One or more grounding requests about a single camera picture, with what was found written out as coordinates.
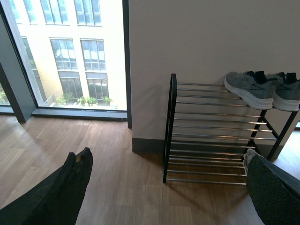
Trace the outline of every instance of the floor-to-ceiling window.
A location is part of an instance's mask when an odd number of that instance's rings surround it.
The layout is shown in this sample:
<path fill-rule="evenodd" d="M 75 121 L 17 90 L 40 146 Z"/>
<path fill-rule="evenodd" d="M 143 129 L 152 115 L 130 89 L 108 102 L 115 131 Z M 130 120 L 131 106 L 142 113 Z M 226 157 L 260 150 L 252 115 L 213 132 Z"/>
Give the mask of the floor-to-ceiling window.
<path fill-rule="evenodd" d="M 38 106 L 127 110 L 121 0 L 9 0 L 9 5 L 6 13 L 15 17 L 20 36 L 14 38 L 23 41 L 18 49 L 28 61 Z"/>

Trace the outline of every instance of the metal shoe rack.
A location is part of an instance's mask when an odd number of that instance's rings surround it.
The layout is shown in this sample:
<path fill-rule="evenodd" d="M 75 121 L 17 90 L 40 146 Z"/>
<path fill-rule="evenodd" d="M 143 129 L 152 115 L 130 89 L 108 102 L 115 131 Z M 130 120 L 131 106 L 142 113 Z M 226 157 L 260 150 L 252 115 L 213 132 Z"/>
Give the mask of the metal shoe rack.
<path fill-rule="evenodd" d="M 245 185 L 243 154 L 249 148 L 260 154 L 257 142 L 271 142 L 271 160 L 297 114 L 291 112 L 278 134 L 266 112 L 250 108 L 223 85 L 177 82 L 171 74 L 163 182 Z"/>

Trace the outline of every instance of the building window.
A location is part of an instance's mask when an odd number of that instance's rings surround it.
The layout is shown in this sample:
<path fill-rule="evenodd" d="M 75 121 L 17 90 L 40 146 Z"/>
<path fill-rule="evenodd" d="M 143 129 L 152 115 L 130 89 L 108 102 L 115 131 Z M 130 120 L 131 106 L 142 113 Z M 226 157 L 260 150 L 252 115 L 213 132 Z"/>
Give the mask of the building window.
<path fill-rule="evenodd" d="M 13 10 L 13 13 L 14 13 L 14 15 L 15 15 L 15 21 L 16 21 L 17 23 L 22 23 L 22 22 L 21 22 L 21 19 L 20 19 L 19 12 L 18 12 L 18 10 L 17 10 L 16 7 L 15 7 L 15 0 L 9 0 L 9 4 L 10 4 L 10 6 L 11 6 L 11 8 L 12 8 L 12 10 Z"/>
<path fill-rule="evenodd" d="M 109 97 L 107 80 L 103 79 L 87 79 L 89 84 L 89 93 L 98 101 L 98 105 L 104 105 L 104 97 Z"/>
<path fill-rule="evenodd" d="M 28 44 L 28 40 L 27 40 L 26 37 L 22 37 L 22 40 L 23 40 L 23 43 L 24 43 L 24 46 L 25 46 L 28 58 L 30 60 L 30 64 L 31 64 L 31 68 L 33 70 L 34 77 L 36 78 L 36 81 L 37 81 L 38 89 L 39 89 L 39 91 L 41 93 L 43 101 L 46 101 L 47 99 L 46 99 L 46 95 L 45 95 L 45 92 L 44 92 L 44 88 L 43 88 L 41 79 L 39 77 L 38 69 L 37 69 L 37 66 L 36 66 L 36 64 L 34 62 L 34 59 L 33 59 L 33 56 L 32 56 L 32 53 L 31 53 L 31 50 L 30 50 L 30 47 L 29 47 L 29 44 Z"/>
<path fill-rule="evenodd" d="M 99 0 L 75 0 L 77 21 L 79 25 L 100 25 Z"/>
<path fill-rule="evenodd" d="M 82 40 L 86 71 L 106 71 L 103 41 Z"/>
<path fill-rule="evenodd" d="M 31 0 L 24 0 L 24 5 L 27 11 L 27 15 L 30 23 L 37 23 L 36 13 Z"/>
<path fill-rule="evenodd" d="M 83 96 L 78 72 L 59 71 L 58 74 L 64 94 L 72 94 L 74 102 Z"/>
<path fill-rule="evenodd" d="M 68 23 L 67 10 L 64 0 L 41 0 L 46 23 Z"/>
<path fill-rule="evenodd" d="M 109 97 L 107 73 L 86 73 L 90 97 L 98 101 L 98 105 L 105 105 L 104 98 Z"/>
<path fill-rule="evenodd" d="M 32 69 L 37 69 L 37 66 L 36 66 L 36 64 L 34 62 L 34 59 L 33 59 L 33 56 L 32 56 L 32 53 L 31 53 L 31 50 L 30 50 L 27 38 L 26 37 L 22 37 L 22 40 L 23 40 L 23 43 L 24 43 L 24 46 L 25 46 L 28 58 L 30 60 L 30 64 L 31 64 Z"/>
<path fill-rule="evenodd" d="M 77 70 L 73 41 L 51 39 L 52 49 L 58 70 Z"/>

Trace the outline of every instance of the sneaker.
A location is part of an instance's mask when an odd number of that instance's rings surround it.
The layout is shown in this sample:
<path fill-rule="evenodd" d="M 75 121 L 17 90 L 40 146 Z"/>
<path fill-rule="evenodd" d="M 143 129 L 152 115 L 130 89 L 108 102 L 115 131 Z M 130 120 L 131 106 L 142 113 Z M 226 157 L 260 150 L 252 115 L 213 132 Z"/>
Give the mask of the sneaker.
<path fill-rule="evenodd" d="M 278 80 L 267 79 L 263 71 L 227 74 L 224 85 L 254 109 L 271 109 Z"/>
<path fill-rule="evenodd" d="M 284 111 L 298 111 L 300 104 L 300 80 L 296 73 L 269 74 L 268 78 L 277 78 L 279 84 L 276 87 L 273 106 Z"/>

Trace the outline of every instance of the white sneaker sole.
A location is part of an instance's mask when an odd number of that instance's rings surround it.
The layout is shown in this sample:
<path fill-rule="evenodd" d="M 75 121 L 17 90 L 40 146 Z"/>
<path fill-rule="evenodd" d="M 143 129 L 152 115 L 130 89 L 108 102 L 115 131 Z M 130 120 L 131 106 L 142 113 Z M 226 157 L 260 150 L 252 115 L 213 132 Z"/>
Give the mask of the white sneaker sole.
<path fill-rule="evenodd" d="M 279 110 L 283 111 L 298 111 L 300 101 L 297 100 L 285 100 L 278 96 L 278 94 L 274 94 L 273 106 Z"/>
<path fill-rule="evenodd" d="M 240 96 L 247 103 L 248 106 L 254 109 L 264 110 L 271 109 L 273 107 L 273 98 L 257 98 L 246 90 L 231 86 L 229 83 L 227 83 L 226 79 L 224 80 L 224 85 L 230 92 Z"/>

